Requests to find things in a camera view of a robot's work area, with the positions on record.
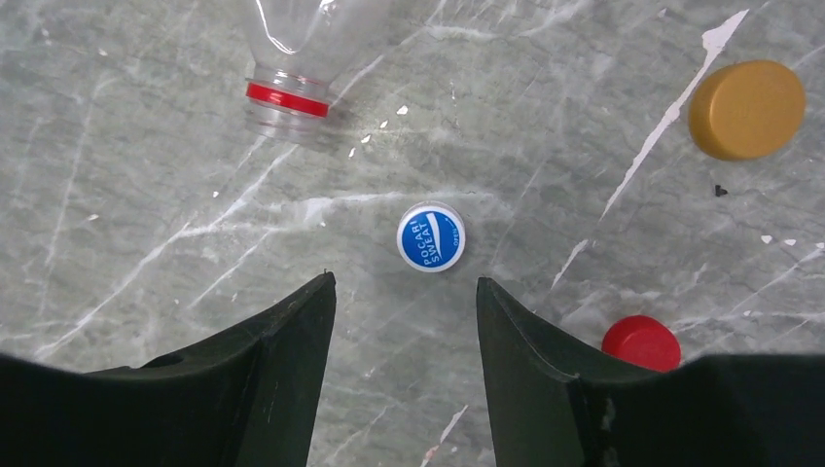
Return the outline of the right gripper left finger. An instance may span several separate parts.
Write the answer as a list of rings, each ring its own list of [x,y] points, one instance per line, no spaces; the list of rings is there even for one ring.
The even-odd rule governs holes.
[[[139,368],[1,359],[5,466],[303,466],[336,315],[323,273]]]

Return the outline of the blue white bottle cap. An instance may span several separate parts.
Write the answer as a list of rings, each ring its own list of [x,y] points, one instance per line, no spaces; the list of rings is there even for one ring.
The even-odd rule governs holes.
[[[437,273],[455,266],[463,255],[467,232],[459,213],[448,204],[424,201],[402,216],[396,244],[413,269]]]

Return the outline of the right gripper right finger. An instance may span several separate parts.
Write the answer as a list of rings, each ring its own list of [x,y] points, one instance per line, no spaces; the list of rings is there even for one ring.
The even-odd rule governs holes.
[[[500,466],[820,466],[824,358],[711,354],[668,373],[611,357],[477,285]]]

